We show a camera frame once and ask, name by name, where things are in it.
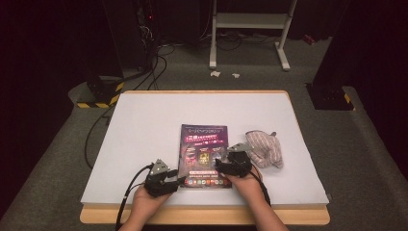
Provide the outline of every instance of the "magazine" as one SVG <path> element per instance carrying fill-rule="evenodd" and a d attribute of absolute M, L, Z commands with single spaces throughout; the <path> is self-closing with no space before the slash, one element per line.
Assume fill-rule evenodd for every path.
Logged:
<path fill-rule="evenodd" d="M 227 158 L 227 126 L 182 124 L 179 177 L 183 188 L 231 189 L 231 182 L 216 171 L 216 159 Z"/>

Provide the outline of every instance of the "paper scrap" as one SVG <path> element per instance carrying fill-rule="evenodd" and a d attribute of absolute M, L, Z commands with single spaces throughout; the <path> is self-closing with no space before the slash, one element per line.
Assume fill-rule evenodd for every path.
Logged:
<path fill-rule="evenodd" d="M 221 72 L 213 71 L 213 72 L 211 72 L 211 76 L 219 77 L 219 74 L 220 74 L 220 73 L 221 73 Z"/>

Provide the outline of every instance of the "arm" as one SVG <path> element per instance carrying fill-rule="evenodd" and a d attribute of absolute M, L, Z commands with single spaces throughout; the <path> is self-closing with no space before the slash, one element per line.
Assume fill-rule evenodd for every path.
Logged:
<path fill-rule="evenodd" d="M 130 215 L 119 230 L 140 231 L 144 224 L 156 214 L 170 196 L 171 193 L 155 198 L 147 192 L 144 186 L 139 186 L 133 197 Z"/>
<path fill-rule="evenodd" d="M 251 171 L 255 175 L 258 175 L 255 167 L 252 167 Z M 234 184 L 238 192 L 246 200 L 249 209 L 255 218 L 255 224 L 258 231 L 288 230 L 282 220 L 266 203 L 261 186 L 251 174 L 247 174 L 243 178 L 232 175 L 226 175 L 226 177 Z"/>

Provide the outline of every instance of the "person's left hand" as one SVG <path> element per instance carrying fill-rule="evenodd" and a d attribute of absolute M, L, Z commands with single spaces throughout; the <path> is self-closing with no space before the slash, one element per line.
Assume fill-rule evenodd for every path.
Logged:
<path fill-rule="evenodd" d="M 120 230 L 141 230 L 144 224 L 156 214 L 171 195 L 172 193 L 154 197 L 147 192 L 144 186 L 139 186 L 133 196 L 132 210 L 129 218 Z"/>

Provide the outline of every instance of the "white metal frame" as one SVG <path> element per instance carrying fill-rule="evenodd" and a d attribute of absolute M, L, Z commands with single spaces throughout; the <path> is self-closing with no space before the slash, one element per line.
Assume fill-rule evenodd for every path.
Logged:
<path fill-rule="evenodd" d="M 280 41 L 275 42 L 276 51 L 285 71 L 289 71 L 288 59 L 283 46 L 291 26 L 294 8 L 297 0 L 292 0 L 288 13 L 218 13 L 217 0 L 214 0 L 213 28 L 211 37 L 210 68 L 217 67 L 217 28 L 253 28 L 281 29 Z"/>

